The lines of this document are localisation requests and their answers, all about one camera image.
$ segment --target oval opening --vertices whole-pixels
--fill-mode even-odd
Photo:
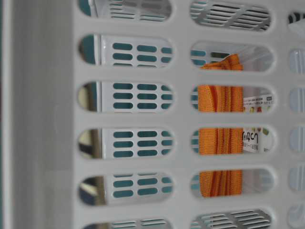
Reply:
[[[264,209],[247,209],[231,212],[211,212],[193,219],[191,229],[258,229],[269,228],[272,224],[270,214]]]
[[[79,151],[88,159],[160,157],[173,148],[173,137],[162,128],[100,128],[84,131]]]
[[[155,229],[171,229],[172,226],[164,218],[158,217],[149,217],[147,219],[132,219],[132,220],[124,220],[124,221],[114,221],[107,223],[97,223],[86,226],[84,229],[131,229],[137,228],[139,225],[142,229],[144,228],[155,228]]]
[[[305,203],[297,203],[293,205],[288,211],[288,224],[293,229],[300,229],[305,227]]]
[[[191,146],[200,156],[264,154],[274,145],[274,136],[263,127],[201,128],[191,138]]]
[[[274,178],[265,169],[201,171],[190,185],[197,198],[216,198],[267,192]]]
[[[80,0],[79,7],[84,14],[93,18],[133,22],[163,22],[172,13],[168,0]]]
[[[290,169],[288,183],[295,192],[305,191],[305,164]]]
[[[289,54],[289,66],[290,70],[297,74],[305,74],[305,50],[294,49]]]
[[[305,127],[298,126],[290,132],[290,148],[298,153],[305,152]]]
[[[305,40],[305,10],[292,12],[287,22],[289,30]]]
[[[218,0],[194,0],[190,16],[201,26],[235,30],[265,31],[271,23],[266,8]]]
[[[171,44],[152,37],[90,34],[79,51],[85,62],[99,66],[163,68],[173,58]]]
[[[90,82],[78,93],[81,107],[92,112],[159,113],[173,103],[173,92],[161,83]]]
[[[290,109],[296,113],[305,112],[305,88],[294,88],[290,92]]]
[[[93,206],[159,202],[172,191],[173,182],[164,173],[91,177],[79,186],[81,200]]]
[[[263,46],[198,42],[191,49],[191,60],[202,70],[263,72],[274,62]]]
[[[261,87],[199,85],[191,103],[200,112],[264,113],[272,109],[275,96]]]

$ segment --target orange cloth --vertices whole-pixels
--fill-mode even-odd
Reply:
[[[205,64],[202,69],[242,71],[237,54],[216,63]],[[243,88],[200,85],[198,110],[201,112],[243,112]],[[199,154],[240,154],[243,151],[242,128],[202,128],[199,130]],[[243,174],[241,170],[207,171],[199,175],[203,197],[240,195]]]

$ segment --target product label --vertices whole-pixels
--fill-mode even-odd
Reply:
[[[274,103],[271,94],[244,98],[244,112],[266,112]],[[251,153],[263,153],[271,149],[273,138],[265,128],[244,128],[243,131],[244,151]]]

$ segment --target folded orange fabric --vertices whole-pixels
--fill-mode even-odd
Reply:
[[[237,54],[221,62],[205,64],[207,70],[242,71]],[[201,112],[243,112],[243,88],[200,85],[198,86],[198,110]],[[242,128],[202,128],[199,130],[199,154],[240,154],[243,150]],[[241,170],[207,171],[199,175],[203,197],[240,195],[243,174]]]

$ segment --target white plastic basket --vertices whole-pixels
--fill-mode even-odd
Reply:
[[[239,2],[90,0],[94,17],[90,18],[79,10],[77,1],[33,0],[31,5],[5,1],[4,228],[83,229],[106,223],[113,229],[274,229],[286,227],[287,222],[302,227],[304,208],[289,211],[303,201],[299,191],[304,189],[304,167],[299,165],[304,156],[289,145],[292,142],[296,151],[304,151],[300,127],[305,101],[305,81],[300,75],[305,66],[304,40],[292,33],[302,35],[301,15],[292,14],[294,23],[288,27],[285,23],[291,12],[305,5],[302,0]],[[85,63],[78,53],[80,41],[88,34],[94,35],[96,66]],[[122,44],[131,48],[124,49]],[[198,69],[232,53],[239,54],[245,71]],[[88,82],[98,82],[99,113],[88,112],[77,102],[80,88]],[[129,83],[132,89],[116,89],[115,83]],[[206,83],[242,85],[247,96],[271,92],[275,104],[261,115],[200,114],[190,97],[197,95],[196,86]],[[140,90],[139,84],[156,89],[153,93]],[[171,91],[162,90],[164,85]],[[249,89],[254,86],[266,90]],[[114,97],[116,93],[133,97],[121,100]],[[138,98],[142,93],[156,96],[154,109],[138,107],[151,103]],[[163,95],[172,99],[164,100]],[[116,109],[114,104],[120,102],[133,107]],[[162,104],[171,107],[162,108]],[[216,158],[193,153],[198,144],[190,139],[198,140],[193,136],[198,128],[261,125],[275,138],[266,154]],[[89,129],[99,130],[101,160],[81,155],[79,138]],[[118,141],[114,133],[121,130],[133,133],[119,140],[133,142],[123,149],[133,152],[130,158],[114,157]],[[145,139],[157,142],[149,148],[156,155],[138,154],[140,131],[157,132],[156,137]],[[172,135],[163,136],[163,131]],[[164,140],[174,144],[164,146]],[[202,198],[200,171],[232,169],[244,171],[243,194],[247,196]],[[79,195],[82,182],[96,176],[104,178],[105,206],[88,206]],[[143,185],[157,192],[140,195],[141,179],[157,180]],[[126,180],[132,185],[116,187],[116,182]],[[115,197],[115,192],[125,190],[133,195]],[[249,222],[241,223],[236,215],[250,217],[244,219]],[[217,222],[218,217],[224,224]]]

